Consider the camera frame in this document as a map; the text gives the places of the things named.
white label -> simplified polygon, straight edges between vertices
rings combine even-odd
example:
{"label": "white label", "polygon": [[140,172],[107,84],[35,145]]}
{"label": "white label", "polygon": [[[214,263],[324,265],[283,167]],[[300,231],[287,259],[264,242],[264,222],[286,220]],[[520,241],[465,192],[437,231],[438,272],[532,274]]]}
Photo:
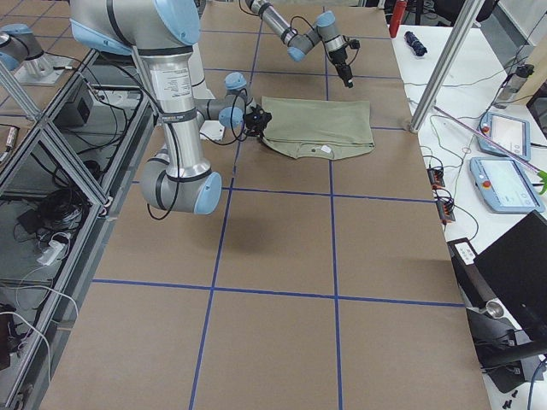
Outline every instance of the white label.
{"label": "white label", "polygon": [[467,242],[463,243],[457,243],[454,245],[456,247],[456,250],[458,251],[458,254],[460,254],[461,258],[465,262],[466,265],[473,265],[475,260],[475,253],[473,250],[469,247],[469,244]]}
{"label": "white label", "polygon": [[174,100],[191,94],[188,68],[178,70],[151,70],[152,84],[160,100]]}

blue joint cap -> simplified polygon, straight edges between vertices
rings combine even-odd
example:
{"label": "blue joint cap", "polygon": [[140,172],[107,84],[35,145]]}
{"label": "blue joint cap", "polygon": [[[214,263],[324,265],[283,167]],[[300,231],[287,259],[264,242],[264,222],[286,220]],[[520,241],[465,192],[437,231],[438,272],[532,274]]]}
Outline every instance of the blue joint cap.
{"label": "blue joint cap", "polygon": [[222,178],[219,173],[211,173],[197,195],[194,214],[209,215],[219,204],[222,192]]}
{"label": "blue joint cap", "polygon": [[8,71],[13,71],[19,67],[19,62],[9,54],[0,53],[0,62],[3,62]]}
{"label": "blue joint cap", "polygon": [[26,24],[22,23],[8,24],[0,28],[0,30],[7,34],[32,34],[32,30]]}
{"label": "blue joint cap", "polygon": [[241,90],[247,85],[247,80],[241,73],[229,73],[224,79],[224,86],[227,90]]}
{"label": "blue joint cap", "polygon": [[287,52],[289,53],[289,56],[291,56],[291,59],[295,62],[301,62],[306,56],[302,50],[297,49],[296,47],[289,47]]}
{"label": "blue joint cap", "polygon": [[331,24],[334,24],[334,21],[336,21],[336,17],[334,17],[334,13],[331,10],[328,10],[322,15],[319,15],[317,17],[317,26],[328,27]]}
{"label": "blue joint cap", "polygon": [[156,12],[165,27],[182,44],[194,45],[199,41],[199,15],[196,4],[186,0],[154,0]]}
{"label": "blue joint cap", "polygon": [[223,108],[219,112],[219,122],[226,128],[235,128],[243,122],[243,111],[239,107]]}
{"label": "blue joint cap", "polygon": [[72,26],[72,35],[80,43],[88,46],[91,49],[106,51],[108,53],[119,54],[122,56],[130,56],[131,48],[107,37],[104,34],[78,23],[76,20],[70,19]]}

white table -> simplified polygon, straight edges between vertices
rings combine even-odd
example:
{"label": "white table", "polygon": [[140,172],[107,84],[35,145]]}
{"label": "white table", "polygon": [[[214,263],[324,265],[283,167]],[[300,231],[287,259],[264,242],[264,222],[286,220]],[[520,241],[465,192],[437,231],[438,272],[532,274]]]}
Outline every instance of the white table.
{"label": "white table", "polygon": [[[405,91],[409,97],[410,109],[414,112],[416,103],[425,90],[425,83],[429,80],[435,64],[440,57],[441,51],[450,35],[449,27],[430,26],[400,26],[397,37],[392,40],[397,62],[405,83]],[[404,40],[404,33],[413,32],[416,37],[426,46],[427,53],[423,57],[417,57],[408,47]],[[462,85],[458,87],[443,86],[438,94],[436,105],[455,117],[479,117],[497,92],[498,86],[503,82],[506,73],[502,64],[497,60],[490,45],[478,28],[473,28],[466,42],[456,58],[450,72],[445,80],[446,85]],[[506,115],[528,120],[531,126],[531,140],[533,143],[547,144],[543,133],[536,125],[533,117],[525,105],[510,105],[505,110],[492,108]],[[514,226],[525,215],[524,214],[495,214],[484,203],[469,171],[469,160],[474,156],[490,156],[479,150],[473,136],[453,121],[443,117],[435,116],[437,112],[431,112],[424,125],[419,131],[424,155],[434,155],[443,162],[445,166],[458,166],[461,161],[443,147],[464,156],[467,147],[470,148],[459,173],[457,168],[445,168],[444,182],[446,189],[456,199],[456,205],[464,208],[479,222],[479,232],[472,241],[478,253],[486,249],[496,239],[501,237],[508,229]],[[475,128],[479,120],[462,119],[471,127]],[[547,168],[547,149],[532,148],[531,163],[539,168]],[[432,166],[438,162],[432,160]],[[534,183],[538,177],[527,173],[529,179]],[[542,200],[547,205],[547,196]],[[472,237],[475,232],[475,223],[460,209],[455,210],[456,222],[447,225],[445,238],[447,241],[460,237]],[[518,395],[513,398],[509,394],[502,394],[497,390],[493,382],[485,376],[485,385],[491,400],[492,409],[498,410],[506,400],[513,400],[511,409],[526,409],[527,395],[530,384],[523,384],[518,388]],[[547,382],[536,382],[532,400],[532,409],[540,410],[547,408]]]}

white wall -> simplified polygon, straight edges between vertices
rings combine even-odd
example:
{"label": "white wall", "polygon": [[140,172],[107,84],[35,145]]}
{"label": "white wall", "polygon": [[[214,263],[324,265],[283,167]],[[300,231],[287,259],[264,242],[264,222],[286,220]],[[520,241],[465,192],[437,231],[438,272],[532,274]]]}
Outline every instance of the white wall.
{"label": "white wall", "polygon": [[513,21],[525,38],[543,17],[530,37],[531,44],[537,45],[547,34],[547,0],[501,0],[498,7]]}

folded shirt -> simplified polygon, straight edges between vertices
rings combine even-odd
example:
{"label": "folded shirt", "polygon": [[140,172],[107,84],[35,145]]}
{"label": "folded shirt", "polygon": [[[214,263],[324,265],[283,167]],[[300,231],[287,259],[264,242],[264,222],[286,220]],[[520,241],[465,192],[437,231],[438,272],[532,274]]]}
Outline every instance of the folded shirt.
{"label": "folded shirt", "polygon": [[374,149],[368,101],[262,97],[262,107],[272,114],[262,141],[291,158],[339,160]]}

